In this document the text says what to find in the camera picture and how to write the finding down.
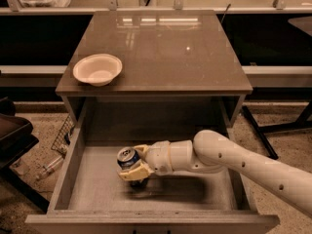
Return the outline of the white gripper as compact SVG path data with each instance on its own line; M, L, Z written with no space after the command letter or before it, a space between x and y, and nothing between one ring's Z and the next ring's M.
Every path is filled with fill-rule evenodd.
M136 145L135 150L140 157L145 157L145 162L139 162L136 167L123 170L119 177L124 181L144 180L153 173L157 176L166 176L173 172L170 161L170 143L158 141L148 146Z

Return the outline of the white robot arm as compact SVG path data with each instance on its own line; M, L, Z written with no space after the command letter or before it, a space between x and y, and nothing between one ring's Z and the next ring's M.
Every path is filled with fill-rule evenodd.
M192 140L125 147L117 153L117 163L124 181L175 172L212 174L226 167L312 215L312 174L254 153L212 130L200 131Z

